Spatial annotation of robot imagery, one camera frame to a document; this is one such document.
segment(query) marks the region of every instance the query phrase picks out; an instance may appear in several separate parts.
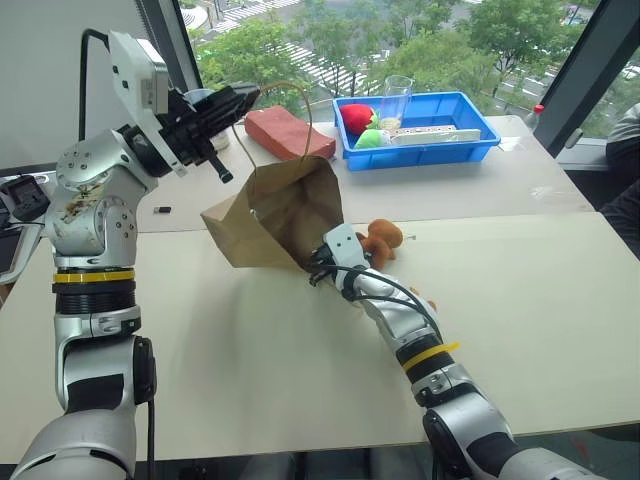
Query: brown sponge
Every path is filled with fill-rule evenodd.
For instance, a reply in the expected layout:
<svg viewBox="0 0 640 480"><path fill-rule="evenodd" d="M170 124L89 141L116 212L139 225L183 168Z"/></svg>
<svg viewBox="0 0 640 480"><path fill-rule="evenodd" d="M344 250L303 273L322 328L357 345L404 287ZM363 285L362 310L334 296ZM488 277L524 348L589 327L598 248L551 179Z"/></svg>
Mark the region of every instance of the brown sponge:
<svg viewBox="0 0 640 480"><path fill-rule="evenodd" d="M294 117L284 107L249 112L244 129L251 138L280 160L295 160L304 154L309 125ZM336 151L336 141L312 130L309 155L329 159Z"/></svg>

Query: paper bag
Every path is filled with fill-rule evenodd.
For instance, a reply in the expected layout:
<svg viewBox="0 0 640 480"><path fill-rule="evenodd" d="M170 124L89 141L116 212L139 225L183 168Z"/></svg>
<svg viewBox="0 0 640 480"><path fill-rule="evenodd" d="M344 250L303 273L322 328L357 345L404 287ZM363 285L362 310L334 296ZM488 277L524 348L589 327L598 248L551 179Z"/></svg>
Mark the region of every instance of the paper bag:
<svg viewBox="0 0 640 480"><path fill-rule="evenodd" d="M238 195L201 215L234 267L294 270L343 222L338 181L316 156L256 168Z"/></svg>

